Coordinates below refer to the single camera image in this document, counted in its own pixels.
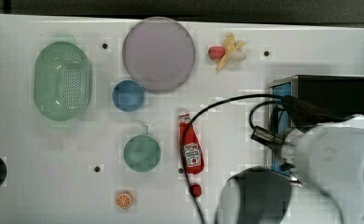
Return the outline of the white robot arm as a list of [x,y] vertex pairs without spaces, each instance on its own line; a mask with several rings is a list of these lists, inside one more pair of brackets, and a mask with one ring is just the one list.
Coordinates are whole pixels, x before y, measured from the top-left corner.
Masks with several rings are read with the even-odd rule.
[[275,148],[291,176],[248,168],[225,183],[215,224],[364,224],[364,117],[293,129]]

